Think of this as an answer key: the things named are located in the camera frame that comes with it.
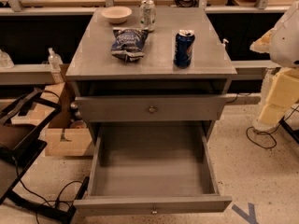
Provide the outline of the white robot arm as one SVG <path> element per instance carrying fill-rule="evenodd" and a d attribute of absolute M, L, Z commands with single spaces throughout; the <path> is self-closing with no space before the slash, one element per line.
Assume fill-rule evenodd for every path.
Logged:
<path fill-rule="evenodd" d="M 268 53 L 273 63 L 282 67 L 299 67 L 299 1 L 295 1 L 277 21 L 250 47 L 258 53 Z"/>

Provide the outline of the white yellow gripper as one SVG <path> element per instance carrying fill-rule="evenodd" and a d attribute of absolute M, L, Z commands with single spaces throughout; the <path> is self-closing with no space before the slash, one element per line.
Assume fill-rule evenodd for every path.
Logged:
<path fill-rule="evenodd" d="M 249 49 L 251 51 L 254 51 L 254 52 L 257 52 L 257 53 L 269 53 L 272 33 L 273 33 L 272 29 L 268 30 L 259 39 L 254 41 L 250 45 Z"/>

